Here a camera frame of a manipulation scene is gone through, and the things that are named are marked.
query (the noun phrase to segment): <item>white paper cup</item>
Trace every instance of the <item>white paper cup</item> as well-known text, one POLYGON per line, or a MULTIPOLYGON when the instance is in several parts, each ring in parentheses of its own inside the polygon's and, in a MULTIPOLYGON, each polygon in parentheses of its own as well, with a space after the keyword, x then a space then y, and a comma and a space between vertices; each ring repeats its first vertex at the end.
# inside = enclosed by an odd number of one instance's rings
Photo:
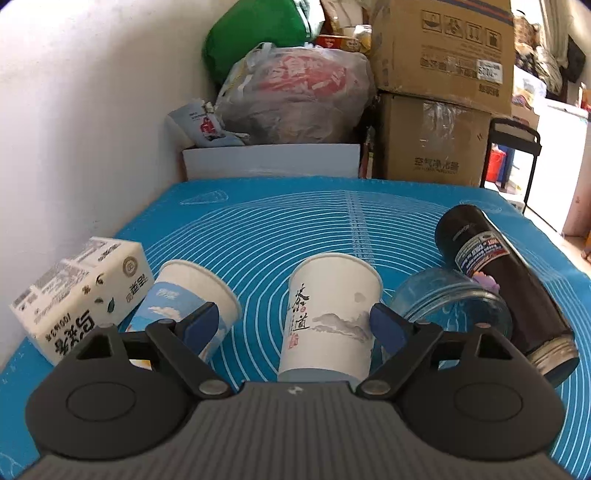
MULTIPOLYGON (((220 322, 213 339, 199 355, 207 362, 228 330, 242 317, 242 308, 230 287, 201 265, 186 260, 169 260, 162 265, 154 286, 131 319, 127 331, 144 330, 150 323, 163 318, 179 322, 208 301, 217 305, 220 322)), ((149 362, 134 364, 146 367, 149 362)))
POLYGON ((277 381, 349 381, 369 374, 374 336, 369 311, 382 297, 371 265, 341 253, 304 260, 290 277, 277 381))

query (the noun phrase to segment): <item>cup rim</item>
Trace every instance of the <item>cup rim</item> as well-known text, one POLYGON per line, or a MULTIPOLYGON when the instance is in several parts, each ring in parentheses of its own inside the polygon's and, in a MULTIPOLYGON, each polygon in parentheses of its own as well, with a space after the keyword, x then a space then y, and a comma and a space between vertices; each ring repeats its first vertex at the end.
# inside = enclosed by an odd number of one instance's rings
POLYGON ((168 265, 173 265, 173 264, 180 264, 180 265, 184 265, 185 267, 194 268, 195 270, 200 271, 201 273, 207 275, 212 280, 214 280, 218 285, 221 286, 221 288, 234 301, 234 304, 236 305, 236 309, 238 311, 238 315, 236 316, 236 321, 238 322, 239 320, 242 319, 242 305, 240 305, 240 301, 238 300, 238 297, 236 297, 236 294, 232 291, 232 289, 229 287, 229 285, 226 282, 224 282, 220 277, 218 277, 214 272, 212 272, 211 270, 208 270, 205 267, 202 267, 199 264, 196 264, 195 262, 191 262, 189 260, 182 260, 180 258, 173 258, 172 260, 168 260, 162 264, 162 266, 158 270, 158 275, 160 275, 160 272, 162 272, 164 267, 167 267, 168 265))
POLYGON ((302 260, 301 263, 299 263, 299 265, 291 273, 290 280, 289 280, 289 285, 288 286, 291 286, 291 281, 296 276, 296 273, 303 266, 307 265, 310 262, 313 262, 314 260, 318 260, 320 258, 326 258, 326 257, 341 257, 341 258, 346 259, 346 260, 353 260, 353 261, 357 262, 358 264, 363 265, 371 273, 373 273, 374 276, 378 279, 379 286, 380 286, 380 296, 382 296, 384 294, 384 282, 382 281, 382 277, 379 275, 378 271, 373 266, 371 266, 370 264, 368 264, 365 260, 361 260, 360 258, 358 258, 358 257, 356 257, 354 255, 344 254, 344 253, 341 253, 341 252, 322 252, 322 253, 319 253, 319 254, 316 254, 316 255, 312 255, 310 257, 305 258, 304 260, 302 260))

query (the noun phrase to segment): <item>thermos label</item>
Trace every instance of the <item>thermos label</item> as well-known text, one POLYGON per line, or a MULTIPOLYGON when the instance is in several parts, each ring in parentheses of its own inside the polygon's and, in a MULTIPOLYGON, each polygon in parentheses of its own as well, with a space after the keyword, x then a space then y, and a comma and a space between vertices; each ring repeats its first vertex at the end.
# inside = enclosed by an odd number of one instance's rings
POLYGON ((470 238, 456 255, 456 265, 472 278, 487 263, 495 258, 509 255, 509 252, 496 233, 487 230, 470 238))

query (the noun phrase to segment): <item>white tissue package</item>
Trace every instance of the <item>white tissue package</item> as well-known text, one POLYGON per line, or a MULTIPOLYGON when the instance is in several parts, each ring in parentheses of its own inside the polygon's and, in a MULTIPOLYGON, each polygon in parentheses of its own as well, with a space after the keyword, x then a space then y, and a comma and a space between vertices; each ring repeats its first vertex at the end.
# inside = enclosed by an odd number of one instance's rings
POLYGON ((10 308, 33 344, 55 365, 95 326, 119 325, 153 284, 141 244, 92 237, 10 308))

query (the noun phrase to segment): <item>thermos bottle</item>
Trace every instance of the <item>thermos bottle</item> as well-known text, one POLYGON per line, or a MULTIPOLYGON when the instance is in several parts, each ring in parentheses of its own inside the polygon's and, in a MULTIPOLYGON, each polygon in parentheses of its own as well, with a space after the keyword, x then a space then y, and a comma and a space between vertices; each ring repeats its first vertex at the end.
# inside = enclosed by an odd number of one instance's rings
POLYGON ((579 364, 573 330, 488 217, 474 205, 457 205, 439 220, 435 243, 445 261, 467 276, 479 271, 494 278, 513 318, 511 342, 553 386, 566 380, 579 364))

